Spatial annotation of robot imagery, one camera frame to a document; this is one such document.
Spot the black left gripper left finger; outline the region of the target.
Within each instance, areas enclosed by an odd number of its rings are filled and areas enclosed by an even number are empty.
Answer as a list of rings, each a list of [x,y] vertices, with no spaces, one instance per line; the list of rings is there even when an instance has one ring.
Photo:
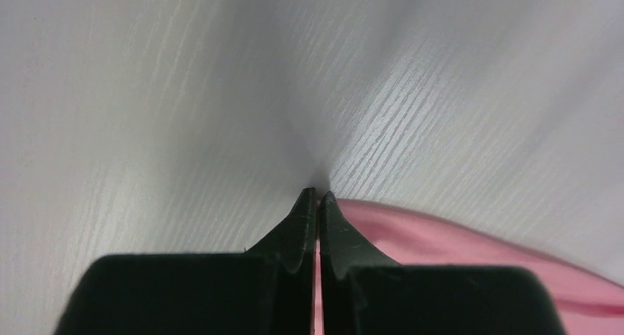
[[[57,334],[312,334],[318,202],[241,253],[117,254],[94,261]]]

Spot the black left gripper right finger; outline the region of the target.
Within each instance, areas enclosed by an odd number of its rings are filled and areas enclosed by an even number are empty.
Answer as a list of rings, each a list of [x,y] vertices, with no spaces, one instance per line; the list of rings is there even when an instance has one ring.
[[[319,205],[326,334],[563,334],[547,290],[520,267],[403,265],[327,193]]]

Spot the pink t shirt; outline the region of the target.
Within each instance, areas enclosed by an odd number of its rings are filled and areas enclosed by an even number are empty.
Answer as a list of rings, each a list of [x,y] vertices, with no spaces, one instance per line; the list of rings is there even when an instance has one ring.
[[[530,248],[424,213],[362,200],[337,205],[355,228],[401,264],[511,265],[536,274],[568,334],[622,334],[623,286]]]

